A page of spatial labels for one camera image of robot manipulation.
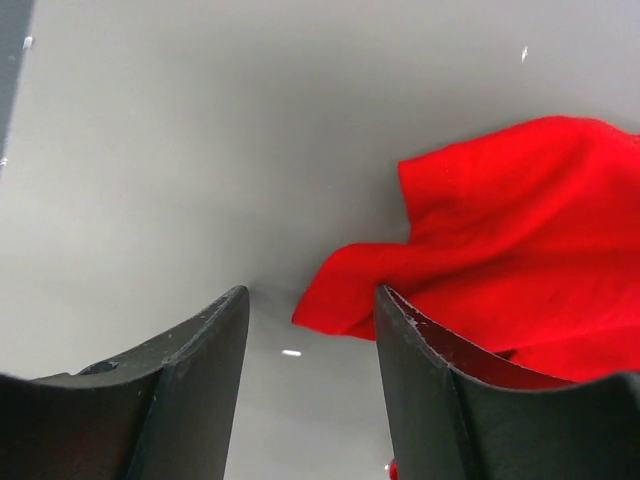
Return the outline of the red t shirt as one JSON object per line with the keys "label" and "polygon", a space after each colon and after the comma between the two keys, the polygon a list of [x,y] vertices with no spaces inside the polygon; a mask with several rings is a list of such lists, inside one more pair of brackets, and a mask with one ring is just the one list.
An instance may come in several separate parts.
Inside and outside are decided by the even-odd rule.
{"label": "red t shirt", "polygon": [[518,366],[571,382],[639,377],[639,138],[531,120],[406,160],[408,241],[333,253],[295,325],[376,343],[386,286]]}

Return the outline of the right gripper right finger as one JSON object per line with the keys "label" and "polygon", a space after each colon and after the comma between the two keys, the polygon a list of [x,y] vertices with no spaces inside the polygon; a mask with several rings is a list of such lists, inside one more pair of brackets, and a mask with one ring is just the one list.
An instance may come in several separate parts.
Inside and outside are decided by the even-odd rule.
{"label": "right gripper right finger", "polygon": [[639,377],[571,382],[433,322],[389,287],[376,345],[401,479],[635,479]]}

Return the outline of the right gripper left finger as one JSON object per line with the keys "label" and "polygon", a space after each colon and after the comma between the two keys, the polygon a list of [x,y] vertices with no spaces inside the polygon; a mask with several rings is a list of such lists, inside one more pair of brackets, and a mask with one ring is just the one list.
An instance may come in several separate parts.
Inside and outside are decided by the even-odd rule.
{"label": "right gripper left finger", "polygon": [[249,326],[236,286],[77,374],[1,378],[5,479],[220,479]]}

